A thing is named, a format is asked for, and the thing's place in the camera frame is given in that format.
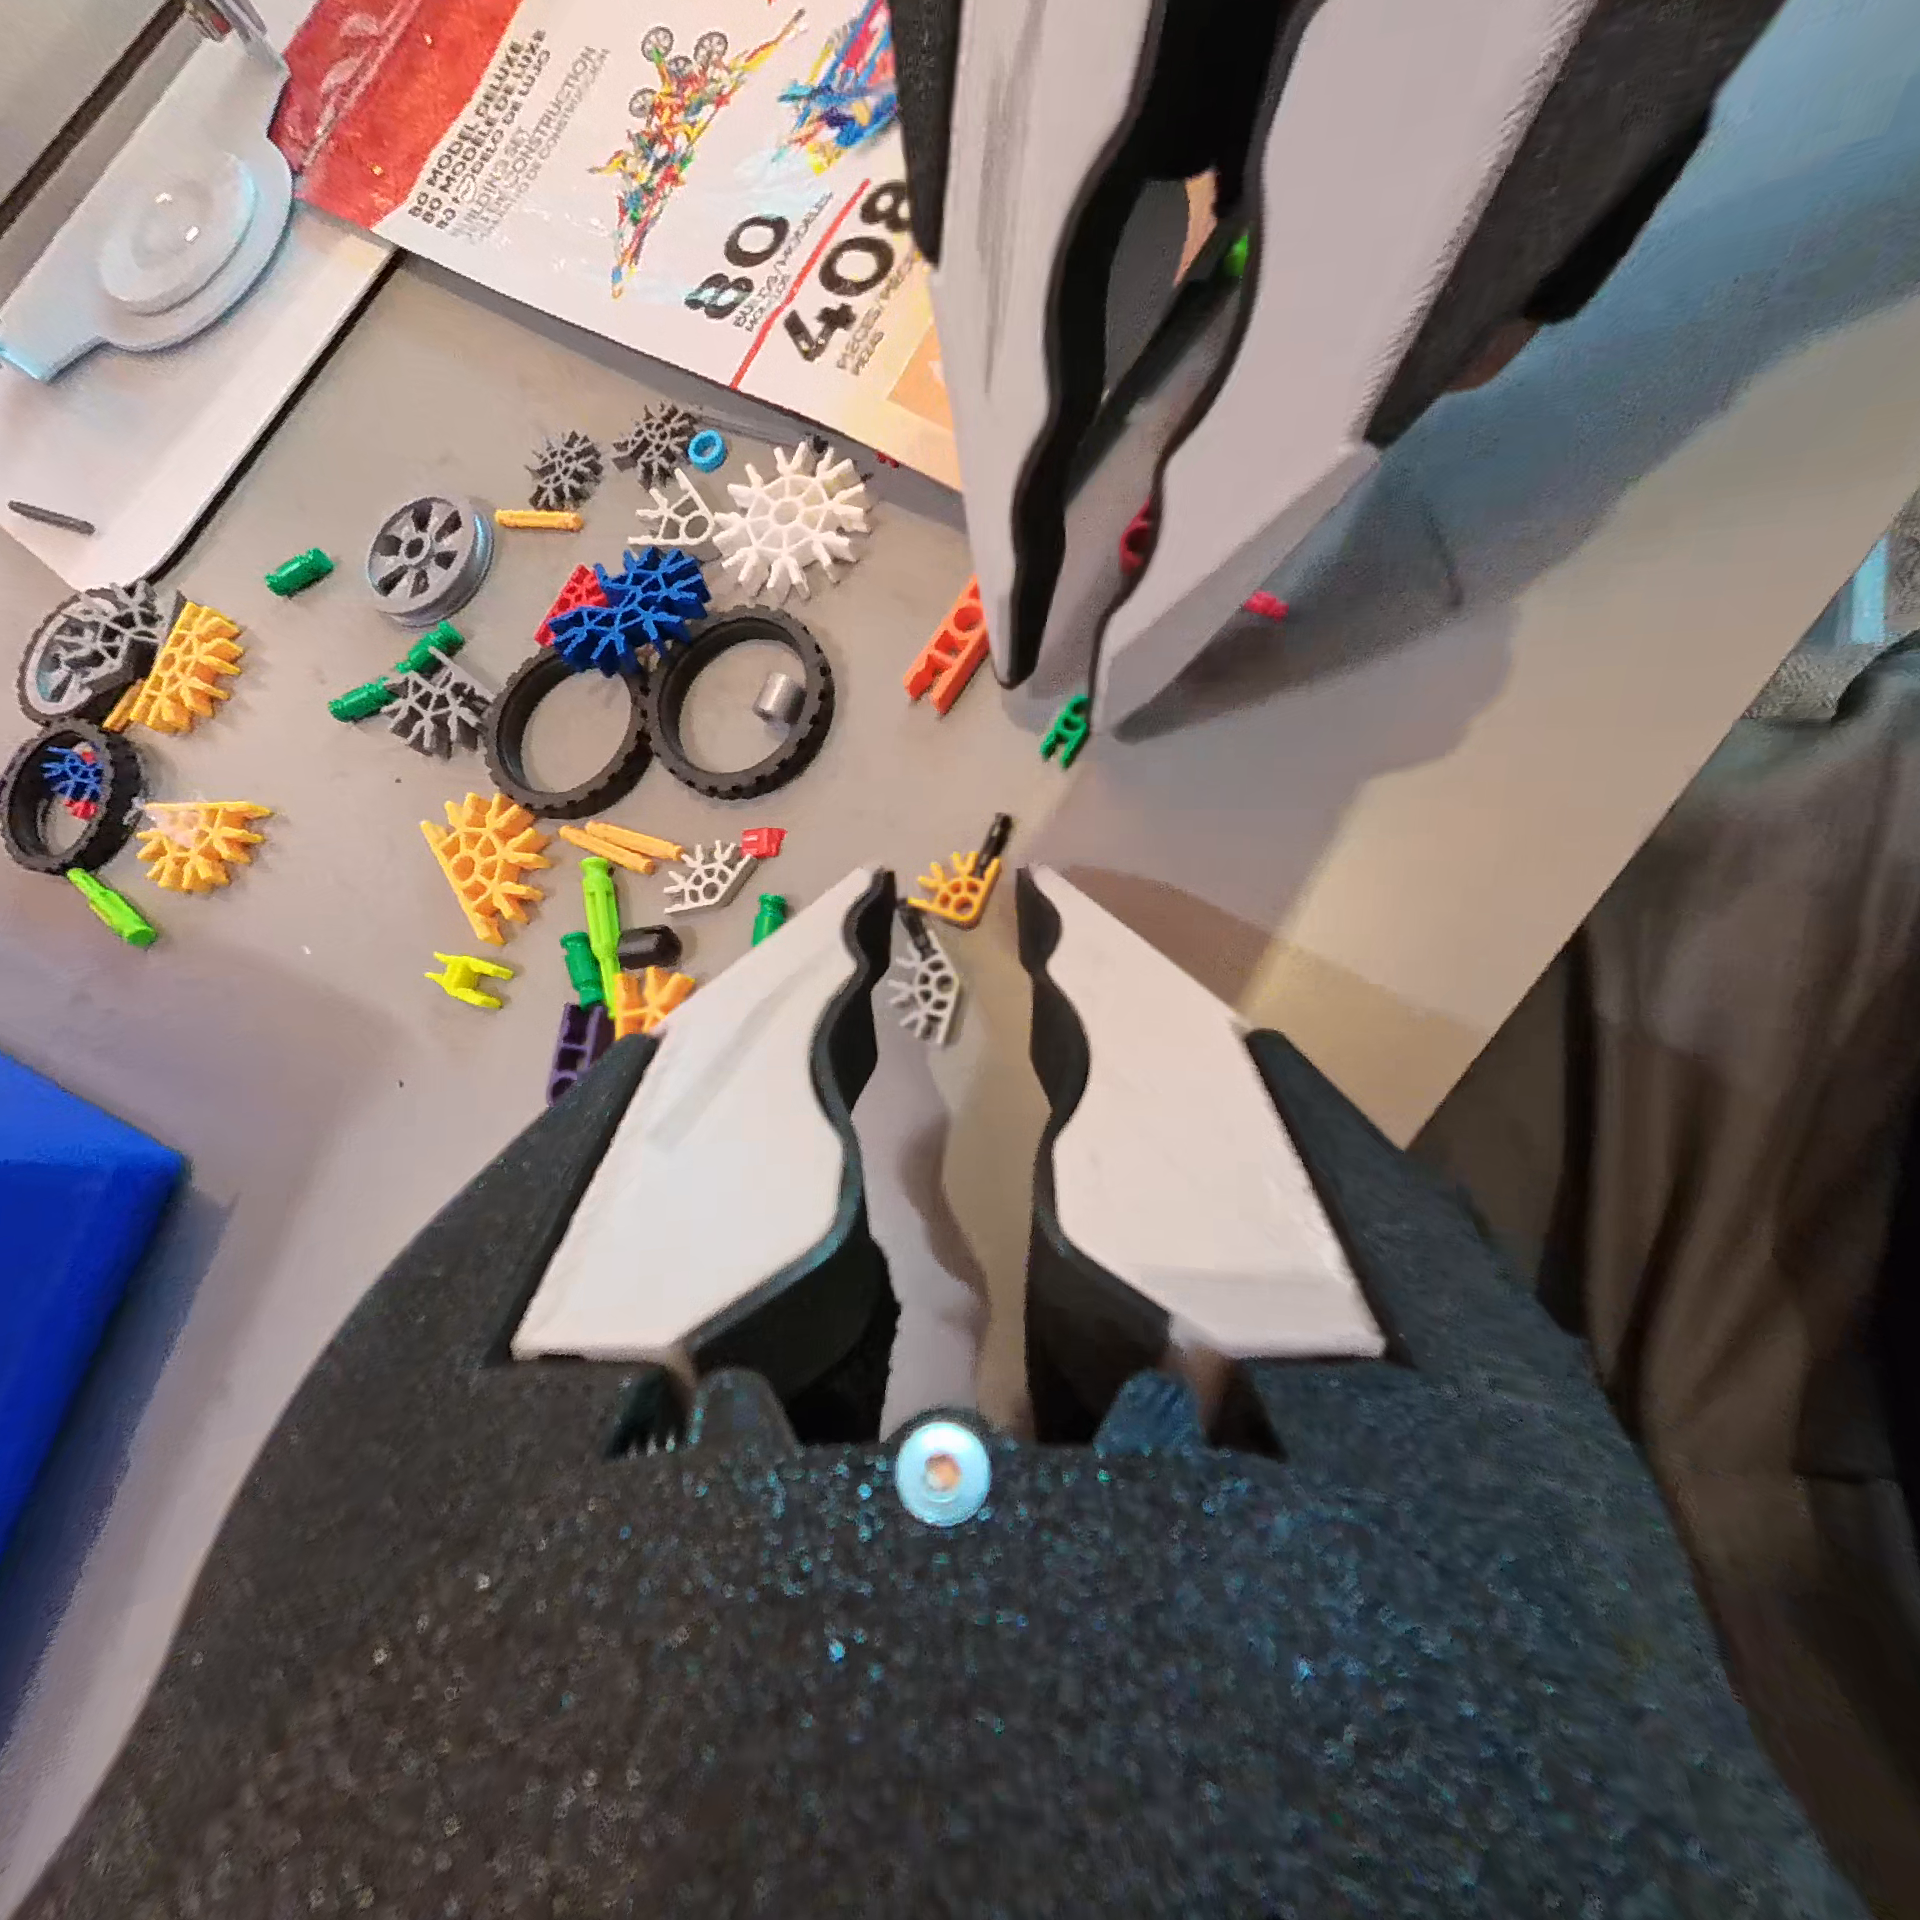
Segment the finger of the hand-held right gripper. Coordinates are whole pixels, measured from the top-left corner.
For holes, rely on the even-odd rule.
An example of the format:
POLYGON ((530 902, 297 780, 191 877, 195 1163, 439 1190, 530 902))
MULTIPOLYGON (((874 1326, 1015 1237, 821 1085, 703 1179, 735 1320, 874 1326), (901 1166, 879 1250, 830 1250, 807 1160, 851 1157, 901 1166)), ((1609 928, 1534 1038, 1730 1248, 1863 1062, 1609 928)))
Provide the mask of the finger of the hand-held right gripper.
POLYGON ((1099 637, 1097 728, 1162 698, 1377 469, 1377 406, 1570 51, 1562 3, 1333 3, 1286 30, 1231 348, 1099 637))
POLYGON ((929 263, 995 677, 1028 684, 1106 372, 1166 5, 929 5, 929 263))

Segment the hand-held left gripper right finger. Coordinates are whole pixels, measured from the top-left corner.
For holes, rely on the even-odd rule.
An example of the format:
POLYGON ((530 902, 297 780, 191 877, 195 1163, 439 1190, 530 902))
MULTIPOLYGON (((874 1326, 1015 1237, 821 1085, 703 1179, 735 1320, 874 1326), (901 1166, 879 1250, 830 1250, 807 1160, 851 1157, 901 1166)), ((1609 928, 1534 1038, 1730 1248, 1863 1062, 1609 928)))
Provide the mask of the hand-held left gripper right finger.
POLYGON ((1281 1036, 1047 866, 1015 887, 1033 1174, 1023 1370, 1044 1444, 1090 1444, 1139 1376, 1203 1436, 1266 1444, 1252 1370, 1373 1362, 1358 1242, 1277 1087, 1281 1036))

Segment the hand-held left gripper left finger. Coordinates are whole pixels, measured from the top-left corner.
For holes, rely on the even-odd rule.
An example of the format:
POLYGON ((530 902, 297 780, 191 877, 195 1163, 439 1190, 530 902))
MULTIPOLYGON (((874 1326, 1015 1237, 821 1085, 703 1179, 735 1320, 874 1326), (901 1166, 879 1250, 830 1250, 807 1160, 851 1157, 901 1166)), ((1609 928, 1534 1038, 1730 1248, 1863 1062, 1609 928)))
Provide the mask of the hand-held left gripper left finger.
POLYGON ((898 1300, 854 1104, 895 877, 854 866, 702 986, 647 1043, 511 1330, 517 1386, 623 1389, 683 1412, 716 1376, 764 1383, 803 1444, 870 1444, 898 1300))

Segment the light grey fan connector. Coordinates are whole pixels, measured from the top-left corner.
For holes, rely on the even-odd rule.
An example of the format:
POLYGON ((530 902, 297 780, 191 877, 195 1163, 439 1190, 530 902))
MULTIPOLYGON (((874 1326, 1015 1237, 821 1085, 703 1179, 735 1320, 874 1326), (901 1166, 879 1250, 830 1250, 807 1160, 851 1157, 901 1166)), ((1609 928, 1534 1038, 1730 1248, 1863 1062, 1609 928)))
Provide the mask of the light grey fan connector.
POLYGON ((884 978, 892 1007, 906 1032, 933 1048, 945 1048, 957 1024, 963 978, 929 917, 902 902, 898 924, 906 956, 884 978))

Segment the printed toy packaging bag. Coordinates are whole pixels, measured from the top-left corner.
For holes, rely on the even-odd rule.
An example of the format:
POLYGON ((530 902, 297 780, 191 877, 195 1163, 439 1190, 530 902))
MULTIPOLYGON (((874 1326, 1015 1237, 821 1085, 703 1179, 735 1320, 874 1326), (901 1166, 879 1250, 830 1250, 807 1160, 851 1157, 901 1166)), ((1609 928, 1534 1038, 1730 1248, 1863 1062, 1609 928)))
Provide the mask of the printed toy packaging bag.
POLYGON ((883 3, 325 3, 300 199, 957 488, 883 3))

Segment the purple connector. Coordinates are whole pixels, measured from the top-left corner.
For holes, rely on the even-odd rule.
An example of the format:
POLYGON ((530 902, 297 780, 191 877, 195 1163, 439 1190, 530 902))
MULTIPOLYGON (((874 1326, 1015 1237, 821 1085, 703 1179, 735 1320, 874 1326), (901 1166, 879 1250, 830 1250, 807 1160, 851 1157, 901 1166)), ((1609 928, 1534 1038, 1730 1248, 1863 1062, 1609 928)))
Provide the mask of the purple connector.
POLYGON ((614 1026, 604 1000, 567 1000, 561 1011, 561 1028, 551 1052, 543 1084, 543 1101, 558 1104, 589 1067, 612 1047, 614 1026))

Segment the red connector with rod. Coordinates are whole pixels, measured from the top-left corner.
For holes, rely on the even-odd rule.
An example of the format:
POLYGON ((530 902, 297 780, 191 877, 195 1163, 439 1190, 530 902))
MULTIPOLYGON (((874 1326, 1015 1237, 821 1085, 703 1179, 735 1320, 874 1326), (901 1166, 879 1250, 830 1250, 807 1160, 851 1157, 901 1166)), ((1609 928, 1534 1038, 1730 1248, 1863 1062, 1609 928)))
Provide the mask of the red connector with rod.
MULTIPOLYGON (((1154 554, 1154 541, 1158 535, 1157 510, 1151 500, 1146 500, 1140 512, 1126 524, 1124 533, 1121 535, 1121 578, 1131 584, 1146 572, 1148 562, 1154 554)), ((1277 598, 1273 592, 1259 589, 1251 592, 1242 600, 1242 612, 1249 618, 1257 618, 1263 622, 1282 622, 1289 612, 1289 604, 1277 598)))

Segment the white snowflake connector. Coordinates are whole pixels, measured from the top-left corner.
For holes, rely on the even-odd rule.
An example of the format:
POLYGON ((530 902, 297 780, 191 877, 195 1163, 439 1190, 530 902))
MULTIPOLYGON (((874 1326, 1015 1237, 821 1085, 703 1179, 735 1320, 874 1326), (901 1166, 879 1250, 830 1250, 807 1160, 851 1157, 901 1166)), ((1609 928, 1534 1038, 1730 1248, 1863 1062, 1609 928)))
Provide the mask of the white snowflake connector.
POLYGON ((809 596, 814 573, 831 583, 870 533, 866 484, 830 445, 780 447, 773 475, 749 463, 726 491, 710 528, 716 558, 734 587, 771 605, 809 596))

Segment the orange connector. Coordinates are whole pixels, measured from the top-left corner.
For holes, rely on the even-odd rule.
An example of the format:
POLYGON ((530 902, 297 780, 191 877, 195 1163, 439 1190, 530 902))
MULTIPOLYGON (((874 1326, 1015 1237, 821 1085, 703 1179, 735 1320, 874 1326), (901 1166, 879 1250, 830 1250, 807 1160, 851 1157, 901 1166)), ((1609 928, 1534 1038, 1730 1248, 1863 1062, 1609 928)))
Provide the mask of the orange connector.
POLYGON ((979 580, 966 578, 939 626, 906 670, 902 692, 911 703, 929 703, 935 714, 946 716, 990 654, 988 612, 979 580))

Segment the white fan connector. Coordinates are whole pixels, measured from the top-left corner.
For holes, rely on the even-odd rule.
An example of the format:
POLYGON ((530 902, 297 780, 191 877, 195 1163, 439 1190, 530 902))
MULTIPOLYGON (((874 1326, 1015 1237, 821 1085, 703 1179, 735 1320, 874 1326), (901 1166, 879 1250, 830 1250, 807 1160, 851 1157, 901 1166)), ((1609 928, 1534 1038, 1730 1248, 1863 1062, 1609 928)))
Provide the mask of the white fan connector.
POLYGON ((694 486, 690 472, 675 469, 669 486, 649 486, 651 504, 636 510, 631 551, 666 549, 698 562, 732 560, 740 544, 732 516, 719 514, 694 486))

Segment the black rubber tyre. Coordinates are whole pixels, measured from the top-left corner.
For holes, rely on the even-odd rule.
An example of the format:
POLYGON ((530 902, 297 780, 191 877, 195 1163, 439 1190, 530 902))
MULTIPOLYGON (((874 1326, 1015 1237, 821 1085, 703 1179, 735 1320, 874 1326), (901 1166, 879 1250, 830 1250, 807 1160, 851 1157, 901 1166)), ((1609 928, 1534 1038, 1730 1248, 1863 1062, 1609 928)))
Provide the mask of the black rubber tyre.
POLYGON ((805 775, 831 728, 835 698, 831 661, 803 622, 773 608, 734 608, 700 624, 651 677, 647 727, 655 759, 679 784, 706 799, 743 805, 771 797, 805 775), (801 667, 801 706, 765 757, 735 771, 714 771, 686 747, 683 706, 702 672, 747 643, 773 643, 794 658, 801 667))
POLYGON ((519 662, 486 709, 483 755, 497 792, 540 820, 581 823, 634 792, 654 763, 649 672, 631 664, 612 674, 623 688, 628 716, 614 755, 585 781, 549 789, 535 784, 524 763, 524 739, 540 703, 561 684, 597 679, 574 667, 558 646, 542 646, 519 662))
POLYGON ((124 736, 86 722, 42 727, 13 752, 2 778, 5 850, 25 874, 98 874, 132 836, 147 795, 147 765, 124 736), (42 755, 61 742, 95 747, 109 771, 103 812, 91 823, 70 819, 42 781, 42 755))

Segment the person's grey trousers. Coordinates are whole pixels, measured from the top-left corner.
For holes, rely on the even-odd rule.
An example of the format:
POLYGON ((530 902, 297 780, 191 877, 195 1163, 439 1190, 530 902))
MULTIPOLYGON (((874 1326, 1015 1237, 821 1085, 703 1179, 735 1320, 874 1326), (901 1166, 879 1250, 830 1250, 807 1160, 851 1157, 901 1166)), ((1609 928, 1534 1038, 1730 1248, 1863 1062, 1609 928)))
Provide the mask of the person's grey trousers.
POLYGON ((1915 632, 1791 656, 1412 1151, 1579 1333, 1749 1719, 1915 1915, 1915 632))

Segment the blue snowflake connector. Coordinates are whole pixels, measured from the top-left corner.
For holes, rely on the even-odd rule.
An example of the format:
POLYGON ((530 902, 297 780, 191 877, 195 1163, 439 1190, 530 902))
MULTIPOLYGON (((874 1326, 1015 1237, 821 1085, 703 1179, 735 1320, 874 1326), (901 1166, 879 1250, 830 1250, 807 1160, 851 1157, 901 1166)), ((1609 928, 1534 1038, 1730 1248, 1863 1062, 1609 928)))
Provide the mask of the blue snowflake connector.
POLYGON ((659 664, 706 620, 703 565, 681 551, 631 551, 619 572, 599 567, 599 576, 607 605, 567 615, 551 640, 582 672, 611 679, 631 664, 659 664))

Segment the dark grey fan connector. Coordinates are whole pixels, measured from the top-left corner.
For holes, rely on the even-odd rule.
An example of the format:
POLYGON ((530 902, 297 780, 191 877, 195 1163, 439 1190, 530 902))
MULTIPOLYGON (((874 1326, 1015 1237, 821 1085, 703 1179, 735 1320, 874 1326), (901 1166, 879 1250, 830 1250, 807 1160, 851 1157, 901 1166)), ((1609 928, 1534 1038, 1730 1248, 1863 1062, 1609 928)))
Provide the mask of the dark grey fan connector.
POLYGON ((445 759, 483 744, 494 692, 458 654, 421 643, 386 677, 386 692, 390 731, 414 752, 445 759))

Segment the blue plastic bin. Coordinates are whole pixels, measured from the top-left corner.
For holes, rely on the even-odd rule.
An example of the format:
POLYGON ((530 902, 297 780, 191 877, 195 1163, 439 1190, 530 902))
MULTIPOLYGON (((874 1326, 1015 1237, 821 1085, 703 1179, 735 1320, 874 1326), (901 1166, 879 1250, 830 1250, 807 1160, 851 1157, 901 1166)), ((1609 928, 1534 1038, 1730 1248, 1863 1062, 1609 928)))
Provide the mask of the blue plastic bin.
POLYGON ((2 1059, 2 1548, 183 1176, 174 1147, 2 1059))

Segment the grey wheel hub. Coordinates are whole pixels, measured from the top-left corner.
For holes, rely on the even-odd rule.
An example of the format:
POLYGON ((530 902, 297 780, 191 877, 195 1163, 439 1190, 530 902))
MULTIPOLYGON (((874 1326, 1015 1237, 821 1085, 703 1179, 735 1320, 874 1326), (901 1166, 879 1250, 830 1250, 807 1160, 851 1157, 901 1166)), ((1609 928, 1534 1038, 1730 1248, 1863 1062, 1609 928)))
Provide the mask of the grey wheel hub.
POLYGON ((426 632, 467 608, 494 567, 491 512, 467 495, 417 495, 374 531, 365 578, 378 611, 426 632))

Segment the black tyre with grey hub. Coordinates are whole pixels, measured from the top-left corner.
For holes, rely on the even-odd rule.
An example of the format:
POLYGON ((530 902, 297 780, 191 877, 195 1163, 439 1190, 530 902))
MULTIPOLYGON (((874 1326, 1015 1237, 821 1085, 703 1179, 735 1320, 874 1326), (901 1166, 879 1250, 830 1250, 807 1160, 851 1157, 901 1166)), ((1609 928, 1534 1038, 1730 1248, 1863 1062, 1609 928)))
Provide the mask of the black tyre with grey hub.
POLYGON ((98 725, 107 718, 107 711, 114 709, 119 698, 134 684, 145 680, 150 670, 141 679, 83 680, 58 677, 45 662, 45 643, 54 636, 54 624, 63 600, 59 600, 31 630, 17 672, 17 698, 23 714, 42 727, 63 722, 98 725))

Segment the white flat board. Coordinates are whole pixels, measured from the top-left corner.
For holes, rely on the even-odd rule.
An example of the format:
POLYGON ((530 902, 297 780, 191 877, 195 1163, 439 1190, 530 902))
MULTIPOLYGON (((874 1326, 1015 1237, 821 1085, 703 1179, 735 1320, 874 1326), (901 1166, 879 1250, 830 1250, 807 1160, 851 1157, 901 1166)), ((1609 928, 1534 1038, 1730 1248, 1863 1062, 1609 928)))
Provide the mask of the white flat board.
POLYGON ((78 538, 2 510, 2 531, 68 584, 154 573, 353 323, 394 246, 297 208, 261 283, 161 352, 95 350, 53 381, 2 372, 2 499, 95 524, 78 538))

